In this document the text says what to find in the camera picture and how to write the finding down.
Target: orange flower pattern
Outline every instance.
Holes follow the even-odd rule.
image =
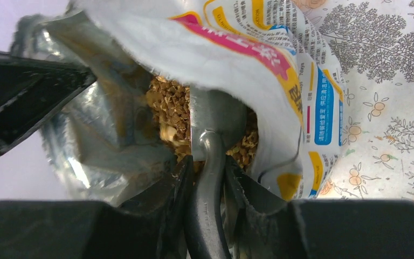
[[[318,8],[326,2],[326,0],[292,0],[293,3],[299,7],[299,9],[315,9]]]
[[[414,201],[414,5],[293,1],[329,40],[347,82],[341,159],[319,198]]]

